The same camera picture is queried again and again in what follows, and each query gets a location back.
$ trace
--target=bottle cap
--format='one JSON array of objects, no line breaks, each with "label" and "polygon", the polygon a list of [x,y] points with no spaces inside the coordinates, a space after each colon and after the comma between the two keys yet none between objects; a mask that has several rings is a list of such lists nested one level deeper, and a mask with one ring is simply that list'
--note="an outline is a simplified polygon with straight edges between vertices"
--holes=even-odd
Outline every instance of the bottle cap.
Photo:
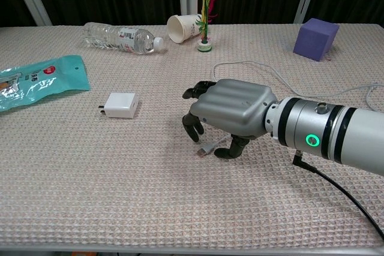
[{"label": "bottle cap", "polygon": [[154,40],[154,50],[162,51],[164,49],[164,41],[161,37],[155,37]]}]

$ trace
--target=white paper cup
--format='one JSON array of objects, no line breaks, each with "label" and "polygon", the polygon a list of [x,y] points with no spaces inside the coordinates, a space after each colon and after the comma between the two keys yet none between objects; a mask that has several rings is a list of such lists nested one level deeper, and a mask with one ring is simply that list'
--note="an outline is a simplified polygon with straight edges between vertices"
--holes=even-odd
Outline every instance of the white paper cup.
[{"label": "white paper cup", "polygon": [[200,14],[171,16],[167,22],[169,38],[175,43],[182,43],[184,40],[199,34],[196,21],[200,17]]}]

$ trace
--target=red logo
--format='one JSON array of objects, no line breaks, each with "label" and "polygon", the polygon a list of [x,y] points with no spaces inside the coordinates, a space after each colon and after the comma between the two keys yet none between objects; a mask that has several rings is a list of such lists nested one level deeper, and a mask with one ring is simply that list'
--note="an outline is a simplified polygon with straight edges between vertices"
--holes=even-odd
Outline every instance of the red logo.
[{"label": "red logo", "polygon": [[55,72],[55,70],[56,70],[56,68],[54,66],[50,66],[50,67],[44,69],[43,71],[45,74],[52,74]]}]

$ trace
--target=robotic hand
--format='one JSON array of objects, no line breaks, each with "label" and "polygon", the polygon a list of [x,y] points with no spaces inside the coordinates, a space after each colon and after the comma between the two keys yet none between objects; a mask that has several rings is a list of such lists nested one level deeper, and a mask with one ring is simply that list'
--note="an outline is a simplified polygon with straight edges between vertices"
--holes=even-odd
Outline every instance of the robotic hand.
[{"label": "robotic hand", "polygon": [[200,121],[231,133],[230,148],[215,155],[233,159],[250,140],[267,132],[280,144],[384,176],[384,114],[288,97],[271,88],[234,79],[198,82],[184,99],[197,98],[183,126],[198,142]]}]

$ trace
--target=textured tablecloth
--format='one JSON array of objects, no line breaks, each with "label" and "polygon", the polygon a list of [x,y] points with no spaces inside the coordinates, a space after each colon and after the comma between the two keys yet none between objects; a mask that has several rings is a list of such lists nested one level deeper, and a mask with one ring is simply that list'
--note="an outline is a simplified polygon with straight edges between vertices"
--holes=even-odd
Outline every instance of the textured tablecloth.
[{"label": "textured tablecloth", "polygon": [[[102,244],[265,248],[380,246],[371,224],[340,191],[292,165],[293,149],[269,135],[224,162],[196,156],[181,118],[182,93],[211,79],[218,62],[272,65],[300,91],[319,94],[384,82],[384,30],[343,24],[322,62],[292,53],[299,25],[212,25],[213,50],[197,39],[151,55],[86,48],[81,27],[0,29],[0,68],[81,55],[89,92],[66,92],[0,113],[0,246]],[[218,78],[292,93],[267,68],[226,65]],[[110,92],[135,92],[134,119],[109,119]],[[326,101],[363,107],[366,91]],[[384,110],[383,90],[371,102]],[[206,127],[202,143],[224,132]],[[349,190],[384,228],[384,177],[316,156],[305,159]]]}]

